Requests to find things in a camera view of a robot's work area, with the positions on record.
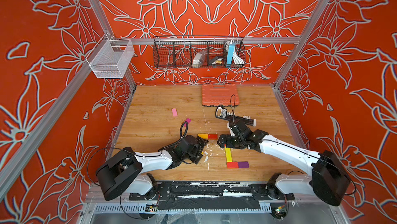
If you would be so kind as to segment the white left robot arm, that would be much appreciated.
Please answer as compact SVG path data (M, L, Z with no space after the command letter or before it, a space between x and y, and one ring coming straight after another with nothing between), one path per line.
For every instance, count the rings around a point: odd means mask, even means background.
M157 189L151 171L171 170L186 160L198 164L208 143L201 137L187 135L158 152L140 153L131 147L119 150L96 171L104 199L110 201L123 193L150 197Z

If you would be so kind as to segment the light pink block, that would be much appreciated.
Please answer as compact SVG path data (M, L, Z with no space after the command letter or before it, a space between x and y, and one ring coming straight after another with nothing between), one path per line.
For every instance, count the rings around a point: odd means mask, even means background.
M172 115L173 115L173 117L178 117L176 108L172 109Z

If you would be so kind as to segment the lime yellow long block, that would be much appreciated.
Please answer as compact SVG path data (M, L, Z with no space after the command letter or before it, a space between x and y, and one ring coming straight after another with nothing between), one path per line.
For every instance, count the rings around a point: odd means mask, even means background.
M233 162L232 153L231 153L231 149L229 147L225 148L225 154L226 154L227 163L232 163Z

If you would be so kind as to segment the small red block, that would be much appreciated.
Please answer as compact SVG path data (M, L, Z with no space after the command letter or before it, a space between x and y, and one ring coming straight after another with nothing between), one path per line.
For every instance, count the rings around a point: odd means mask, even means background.
M207 138L209 140L217 140L218 139L218 135L217 134L208 134Z

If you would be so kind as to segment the dark purple block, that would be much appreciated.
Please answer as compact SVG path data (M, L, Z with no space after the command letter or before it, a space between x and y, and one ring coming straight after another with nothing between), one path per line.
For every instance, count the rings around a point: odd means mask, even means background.
M249 168L250 167L249 162L238 162L237 164L238 164L239 168Z

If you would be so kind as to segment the orange block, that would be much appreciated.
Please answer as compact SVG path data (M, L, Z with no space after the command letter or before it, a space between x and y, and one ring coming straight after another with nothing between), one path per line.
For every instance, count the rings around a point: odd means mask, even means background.
M208 139L208 134L198 134L197 136L202 139Z

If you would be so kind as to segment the long red block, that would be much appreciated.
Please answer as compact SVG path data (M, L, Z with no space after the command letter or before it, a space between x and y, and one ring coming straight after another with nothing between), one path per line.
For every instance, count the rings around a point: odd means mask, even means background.
M238 162L227 162L226 166L228 169L236 169L239 168Z

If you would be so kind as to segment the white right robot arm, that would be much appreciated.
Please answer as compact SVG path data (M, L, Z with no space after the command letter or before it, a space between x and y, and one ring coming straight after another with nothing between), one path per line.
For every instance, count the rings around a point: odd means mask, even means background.
M299 175L273 174L266 191L274 200L288 194L304 194L317 196L328 205L339 206L352 182L333 152L309 151L260 130L247 138L220 135L217 143L221 148L250 149L271 155L300 169L302 173Z

